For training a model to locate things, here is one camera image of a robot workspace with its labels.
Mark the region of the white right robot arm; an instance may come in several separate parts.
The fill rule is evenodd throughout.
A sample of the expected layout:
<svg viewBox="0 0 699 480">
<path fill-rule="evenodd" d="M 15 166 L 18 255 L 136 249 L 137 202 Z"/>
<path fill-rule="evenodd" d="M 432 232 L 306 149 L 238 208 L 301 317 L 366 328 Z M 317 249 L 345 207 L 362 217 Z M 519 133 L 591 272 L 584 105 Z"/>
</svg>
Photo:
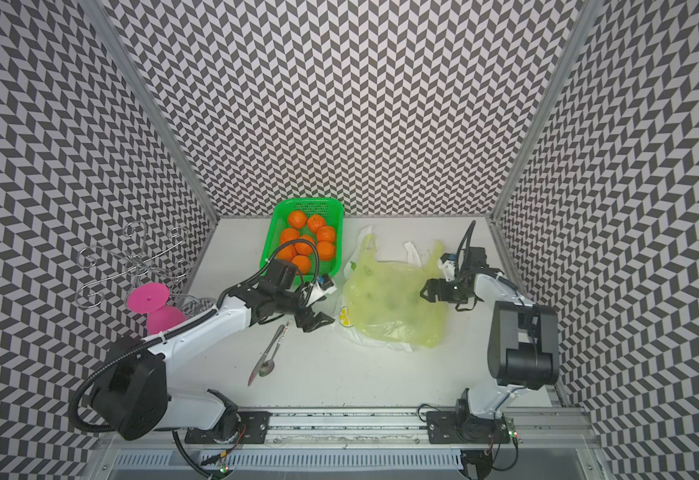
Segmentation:
<svg viewBox="0 0 699 480">
<path fill-rule="evenodd" d="M 498 420 L 519 396 L 559 380 L 559 316 L 531 301 L 503 271 L 487 263 L 481 247 L 445 253 L 437 260 L 441 277 L 429 279 L 419 296 L 463 311 L 465 304 L 491 307 L 487 369 L 491 379 L 467 388 L 457 400 L 457 424 Z"/>
</svg>

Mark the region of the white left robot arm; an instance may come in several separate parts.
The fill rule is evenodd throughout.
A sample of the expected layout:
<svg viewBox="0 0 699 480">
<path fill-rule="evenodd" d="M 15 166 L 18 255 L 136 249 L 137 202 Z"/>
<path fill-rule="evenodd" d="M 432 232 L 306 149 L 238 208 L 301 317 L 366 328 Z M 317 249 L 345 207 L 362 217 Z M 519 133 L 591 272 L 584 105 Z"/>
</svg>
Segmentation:
<svg viewBox="0 0 699 480">
<path fill-rule="evenodd" d="M 221 429 L 231 436 L 236 404 L 215 388 L 182 388 L 187 366 L 224 339 L 278 315 L 293 316 L 306 333 L 333 323 L 313 306 L 335 292 L 334 280 L 324 274 L 293 288 L 298 272 L 273 260 L 183 324 L 146 339 L 119 338 L 71 395 L 71 424 L 88 433 L 117 432 L 125 440 L 178 429 Z"/>
</svg>

